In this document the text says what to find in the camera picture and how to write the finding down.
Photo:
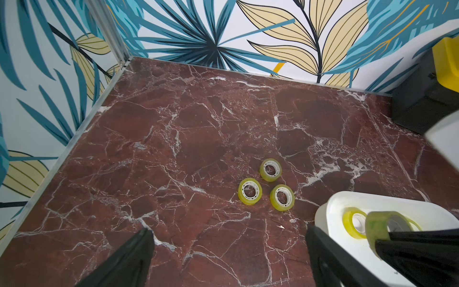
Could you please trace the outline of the yellow tape roll one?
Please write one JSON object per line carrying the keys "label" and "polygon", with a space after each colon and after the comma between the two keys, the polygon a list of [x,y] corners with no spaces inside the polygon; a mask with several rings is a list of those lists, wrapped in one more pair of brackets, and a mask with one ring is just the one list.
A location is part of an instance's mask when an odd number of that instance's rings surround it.
{"label": "yellow tape roll one", "polygon": [[275,159],[265,159],[260,165],[259,173],[266,182],[275,182],[282,175],[282,167]]}

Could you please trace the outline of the yellow tape roll two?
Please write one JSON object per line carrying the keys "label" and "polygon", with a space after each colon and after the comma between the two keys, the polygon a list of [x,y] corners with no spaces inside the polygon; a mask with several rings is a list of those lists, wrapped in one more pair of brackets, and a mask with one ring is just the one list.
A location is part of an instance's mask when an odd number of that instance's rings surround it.
{"label": "yellow tape roll two", "polygon": [[367,214],[357,208],[347,208],[343,213],[343,226],[346,232],[354,239],[366,239]]}

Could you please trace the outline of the yellow tape roll six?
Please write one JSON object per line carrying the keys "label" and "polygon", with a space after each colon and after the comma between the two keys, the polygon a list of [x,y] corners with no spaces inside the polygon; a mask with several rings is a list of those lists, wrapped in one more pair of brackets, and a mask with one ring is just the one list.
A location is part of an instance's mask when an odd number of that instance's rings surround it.
{"label": "yellow tape roll six", "polygon": [[409,218],[407,219],[407,221],[410,223],[411,228],[412,228],[412,230],[413,230],[414,232],[421,232],[421,231],[423,231],[422,228],[421,228],[415,221],[413,221],[413,220],[411,220],[411,219],[409,219]]}

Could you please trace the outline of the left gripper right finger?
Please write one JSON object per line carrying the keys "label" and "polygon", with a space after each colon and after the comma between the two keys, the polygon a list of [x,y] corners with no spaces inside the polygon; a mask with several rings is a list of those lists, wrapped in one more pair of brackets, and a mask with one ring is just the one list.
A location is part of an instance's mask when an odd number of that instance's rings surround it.
{"label": "left gripper right finger", "polygon": [[319,227],[308,229],[306,243],[317,287],[386,286]]}

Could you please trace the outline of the yellow tape roll three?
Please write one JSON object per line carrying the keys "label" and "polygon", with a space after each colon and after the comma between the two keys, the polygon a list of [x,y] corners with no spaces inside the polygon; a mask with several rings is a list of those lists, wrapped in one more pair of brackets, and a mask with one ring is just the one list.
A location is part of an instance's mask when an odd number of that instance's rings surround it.
{"label": "yellow tape roll three", "polygon": [[285,212],[294,207],[295,195],[290,187],[279,184],[272,189],[270,193],[270,201],[276,210]]}

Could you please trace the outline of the yellow tape roll five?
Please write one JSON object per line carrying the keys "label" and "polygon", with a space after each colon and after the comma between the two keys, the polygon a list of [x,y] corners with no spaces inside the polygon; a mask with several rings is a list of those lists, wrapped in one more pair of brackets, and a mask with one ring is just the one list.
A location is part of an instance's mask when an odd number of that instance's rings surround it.
{"label": "yellow tape roll five", "polygon": [[370,212],[366,218],[366,238],[370,249],[378,257],[376,250],[377,240],[390,240],[389,233],[412,232],[407,218],[395,211]]}

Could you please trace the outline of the white plastic storage box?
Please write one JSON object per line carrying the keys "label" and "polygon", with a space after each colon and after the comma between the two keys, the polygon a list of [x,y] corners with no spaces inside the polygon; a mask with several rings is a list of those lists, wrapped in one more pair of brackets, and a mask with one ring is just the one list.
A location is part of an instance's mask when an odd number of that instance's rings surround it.
{"label": "white plastic storage box", "polygon": [[390,240],[391,232],[459,227],[459,220],[437,204],[351,191],[341,191],[321,205],[314,223],[390,287],[413,284],[377,255],[377,240]]}

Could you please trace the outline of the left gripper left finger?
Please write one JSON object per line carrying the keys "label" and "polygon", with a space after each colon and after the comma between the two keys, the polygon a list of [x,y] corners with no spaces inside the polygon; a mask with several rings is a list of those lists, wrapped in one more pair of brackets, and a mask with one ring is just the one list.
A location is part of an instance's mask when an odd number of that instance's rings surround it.
{"label": "left gripper left finger", "polygon": [[144,287],[154,248],[154,233],[143,228],[77,286]]}

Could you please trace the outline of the yellow tape roll four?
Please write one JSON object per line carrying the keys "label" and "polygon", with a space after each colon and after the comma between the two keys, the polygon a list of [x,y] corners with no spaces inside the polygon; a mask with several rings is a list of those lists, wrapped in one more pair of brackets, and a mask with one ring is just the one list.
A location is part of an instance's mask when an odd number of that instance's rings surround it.
{"label": "yellow tape roll four", "polygon": [[254,205],[262,197],[262,187],[256,179],[246,178],[240,183],[237,194],[243,204]]}

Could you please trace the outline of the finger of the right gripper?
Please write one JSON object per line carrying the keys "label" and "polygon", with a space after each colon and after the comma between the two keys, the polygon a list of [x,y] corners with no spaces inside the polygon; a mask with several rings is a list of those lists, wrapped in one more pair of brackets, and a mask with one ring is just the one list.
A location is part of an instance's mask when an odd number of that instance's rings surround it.
{"label": "finger of the right gripper", "polygon": [[394,232],[375,241],[377,255],[416,287],[459,285],[459,231]]}

